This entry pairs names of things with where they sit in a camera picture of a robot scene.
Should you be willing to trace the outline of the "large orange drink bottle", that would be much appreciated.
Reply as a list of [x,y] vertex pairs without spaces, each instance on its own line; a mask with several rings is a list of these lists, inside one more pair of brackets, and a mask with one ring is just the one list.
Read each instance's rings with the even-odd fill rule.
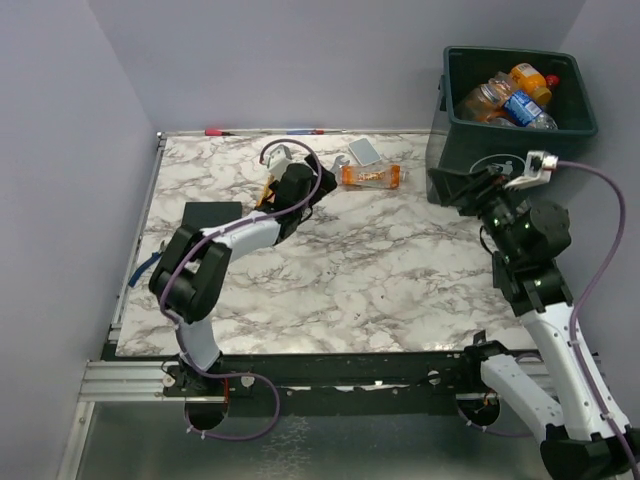
[[506,118],[504,105],[516,90],[516,82],[508,74],[498,72],[458,103],[455,107],[456,117],[481,123],[491,122],[495,118]]

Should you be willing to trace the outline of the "Pepsi bottle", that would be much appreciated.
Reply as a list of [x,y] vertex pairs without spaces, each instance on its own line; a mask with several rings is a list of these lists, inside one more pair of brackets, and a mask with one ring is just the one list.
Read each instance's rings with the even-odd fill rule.
[[504,103],[503,109],[518,126],[539,130],[558,129],[555,120],[522,90],[513,92]]

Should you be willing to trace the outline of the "orange juice bottle patterned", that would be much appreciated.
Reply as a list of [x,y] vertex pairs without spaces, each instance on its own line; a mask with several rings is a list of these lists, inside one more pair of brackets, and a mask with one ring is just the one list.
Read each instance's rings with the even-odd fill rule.
[[537,105],[546,106],[552,99],[552,92],[546,78],[529,63],[515,65],[510,71],[511,78]]

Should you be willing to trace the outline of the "red label water bottle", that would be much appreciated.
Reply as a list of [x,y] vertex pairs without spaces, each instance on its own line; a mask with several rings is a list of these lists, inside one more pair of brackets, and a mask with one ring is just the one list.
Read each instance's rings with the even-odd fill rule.
[[550,90],[556,89],[560,84],[560,78],[556,75],[550,74],[545,77],[547,88]]

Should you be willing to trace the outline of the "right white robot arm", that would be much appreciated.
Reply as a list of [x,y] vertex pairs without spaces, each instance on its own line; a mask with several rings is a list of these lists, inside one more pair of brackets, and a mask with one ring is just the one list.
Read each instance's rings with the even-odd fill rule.
[[578,325],[578,305],[557,256],[571,243],[566,209],[552,201],[519,205],[493,168],[432,168],[440,203],[481,220],[496,249],[493,285],[535,343],[555,393],[549,395],[497,341],[465,350],[459,367],[469,390],[489,387],[527,425],[554,479],[639,475],[639,431],[609,392]]

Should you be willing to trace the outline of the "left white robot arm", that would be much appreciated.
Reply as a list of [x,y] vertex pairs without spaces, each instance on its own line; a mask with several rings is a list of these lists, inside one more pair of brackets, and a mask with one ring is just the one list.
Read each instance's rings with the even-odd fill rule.
[[176,329],[186,382],[206,395],[220,385],[215,365],[221,351],[210,314],[220,297],[229,265],[290,237],[312,207],[337,187],[334,174],[313,153],[288,164],[274,180],[272,194],[250,214],[213,228],[183,224],[173,234],[151,274],[148,288]]

